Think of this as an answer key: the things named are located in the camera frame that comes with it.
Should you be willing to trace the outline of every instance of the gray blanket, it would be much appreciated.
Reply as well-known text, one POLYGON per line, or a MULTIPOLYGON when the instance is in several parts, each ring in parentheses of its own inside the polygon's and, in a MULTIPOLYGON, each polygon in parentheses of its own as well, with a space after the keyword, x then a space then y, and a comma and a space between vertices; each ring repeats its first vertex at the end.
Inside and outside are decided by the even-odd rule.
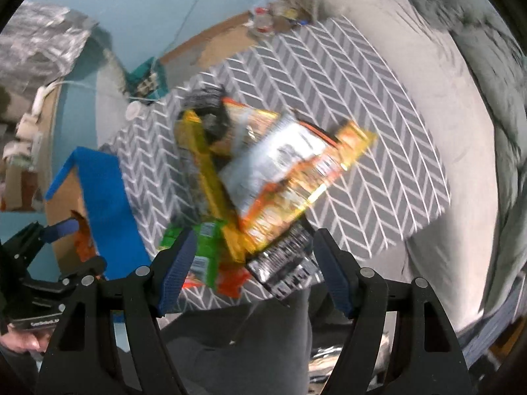
POLYGON ((485 313, 503 304, 527 261, 527 96, 524 55, 488 0, 412 0, 431 26, 448 30, 471 68, 495 126, 499 247, 485 313))

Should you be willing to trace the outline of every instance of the person's leg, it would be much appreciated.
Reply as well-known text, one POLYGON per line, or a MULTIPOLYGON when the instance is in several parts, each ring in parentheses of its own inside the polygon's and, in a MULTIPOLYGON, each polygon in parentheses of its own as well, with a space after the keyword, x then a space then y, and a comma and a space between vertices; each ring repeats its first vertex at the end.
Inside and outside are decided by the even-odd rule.
POLYGON ((306 395, 312 347, 308 298, 304 290, 285 302, 261 302, 230 346, 213 349, 179 337, 167 345, 170 356, 181 377, 212 395, 306 395))

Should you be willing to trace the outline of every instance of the metal screw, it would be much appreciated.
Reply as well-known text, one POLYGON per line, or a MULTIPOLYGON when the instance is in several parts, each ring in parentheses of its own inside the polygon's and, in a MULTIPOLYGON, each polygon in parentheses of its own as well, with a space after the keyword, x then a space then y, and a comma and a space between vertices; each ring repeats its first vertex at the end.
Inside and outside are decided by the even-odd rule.
POLYGON ((88 276, 85 276, 82 278, 82 281, 81 281, 81 284, 83 284, 84 286, 89 286, 93 283, 93 281, 95 281, 96 279, 91 276, 91 275, 88 275, 88 276))
POLYGON ((140 268, 135 269, 135 274, 137 276, 146 276, 150 273, 150 268, 148 266, 141 266, 140 268))
POLYGON ((416 280, 415 280, 415 284, 419 287, 419 288, 426 288, 428 286, 428 281, 422 277, 418 277, 416 280))
POLYGON ((370 268, 362 268, 362 269, 360 269, 360 274, 363 277, 374 277, 375 276, 375 272, 373 271, 373 269, 370 269, 370 268))

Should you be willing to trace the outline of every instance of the cardboard house with blue roof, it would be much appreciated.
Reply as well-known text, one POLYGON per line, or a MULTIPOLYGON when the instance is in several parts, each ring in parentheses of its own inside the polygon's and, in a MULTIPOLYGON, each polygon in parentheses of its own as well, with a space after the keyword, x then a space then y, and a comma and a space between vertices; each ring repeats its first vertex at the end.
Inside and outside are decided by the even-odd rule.
MULTIPOLYGON (((51 183, 45 200, 49 225, 71 218, 72 211, 86 219, 95 250, 106 259, 107 279, 126 277, 150 264, 117 157, 78 147, 51 183)), ((74 235, 54 242, 53 248, 63 272, 78 265, 74 235)))

